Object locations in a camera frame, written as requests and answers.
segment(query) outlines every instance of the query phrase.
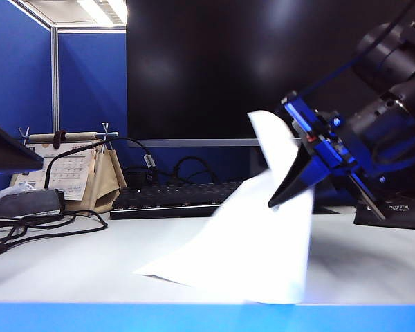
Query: ceiling light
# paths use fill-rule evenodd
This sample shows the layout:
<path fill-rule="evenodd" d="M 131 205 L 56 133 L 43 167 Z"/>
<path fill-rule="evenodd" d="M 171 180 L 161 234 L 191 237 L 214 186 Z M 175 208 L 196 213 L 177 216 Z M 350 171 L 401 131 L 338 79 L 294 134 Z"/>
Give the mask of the ceiling light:
<path fill-rule="evenodd" d="M 99 7 L 94 0 L 78 0 L 78 3 L 85 9 L 88 14 L 92 16 L 94 21 L 96 21 L 101 26 L 113 26 L 114 24 L 106 16 L 104 11 Z"/>
<path fill-rule="evenodd" d="M 123 0 L 107 0 L 113 11 L 121 19 L 123 24 L 126 24 L 127 9 Z"/>

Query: cubicle wall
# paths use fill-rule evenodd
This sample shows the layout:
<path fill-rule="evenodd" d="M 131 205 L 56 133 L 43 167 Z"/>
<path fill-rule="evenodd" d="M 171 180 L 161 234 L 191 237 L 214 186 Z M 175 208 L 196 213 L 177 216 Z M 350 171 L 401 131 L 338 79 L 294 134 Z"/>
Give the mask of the cubicle wall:
<path fill-rule="evenodd" d="M 50 32 L 13 4 L 0 0 L 0 127 L 52 130 Z M 0 189 L 9 184 L 0 176 Z"/>
<path fill-rule="evenodd" d="M 109 122 L 127 134 L 126 35 L 124 33 L 61 33 L 59 35 L 60 125 L 67 131 L 101 130 Z M 116 143 L 123 167 L 144 165 L 143 152 Z M 186 155 L 206 159 L 222 180 L 249 174 L 248 147 L 151 148 L 157 166 L 169 171 Z M 188 161 L 183 175 L 203 169 Z M 198 181 L 209 178 L 204 174 Z"/>

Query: white desk surface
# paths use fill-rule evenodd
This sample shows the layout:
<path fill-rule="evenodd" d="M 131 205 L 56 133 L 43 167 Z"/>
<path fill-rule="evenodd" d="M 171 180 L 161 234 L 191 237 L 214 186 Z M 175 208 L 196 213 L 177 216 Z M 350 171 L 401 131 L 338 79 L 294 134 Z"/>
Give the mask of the white desk surface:
<path fill-rule="evenodd" d="M 353 217 L 313 216 L 304 303 L 415 304 L 415 230 L 354 225 Z M 189 241 L 206 221 L 109 220 L 101 232 L 12 248 L 0 255 L 0 302 L 233 303 L 132 273 Z M 80 219 L 67 227 L 95 225 Z"/>

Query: monitor screen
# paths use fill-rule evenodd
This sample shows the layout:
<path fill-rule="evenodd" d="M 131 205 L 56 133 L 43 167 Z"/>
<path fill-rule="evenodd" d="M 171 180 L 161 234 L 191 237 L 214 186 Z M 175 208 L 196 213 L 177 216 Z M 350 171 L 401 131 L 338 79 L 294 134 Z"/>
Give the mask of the monitor screen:
<path fill-rule="evenodd" d="M 148 145 L 251 145 L 248 112 L 272 111 L 290 90 L 348 61 L 363 35 L 405 4 L 127 0 L 129 136 Z M 414 19 L 415 7 L 405 21 Z M 347 71 L 306 101 L 345 114 L 375 96 Z"/>

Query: keyboard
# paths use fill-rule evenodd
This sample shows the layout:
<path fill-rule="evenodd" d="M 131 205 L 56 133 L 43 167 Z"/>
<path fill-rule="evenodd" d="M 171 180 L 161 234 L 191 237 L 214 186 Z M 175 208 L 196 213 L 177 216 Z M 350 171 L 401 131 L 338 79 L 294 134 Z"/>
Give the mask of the keyboard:
<path fill-rule="evenodd" d="M 113 202 L 111 219 L 210 216 L 241 182 L 153 185 L 124 188 Z"/>

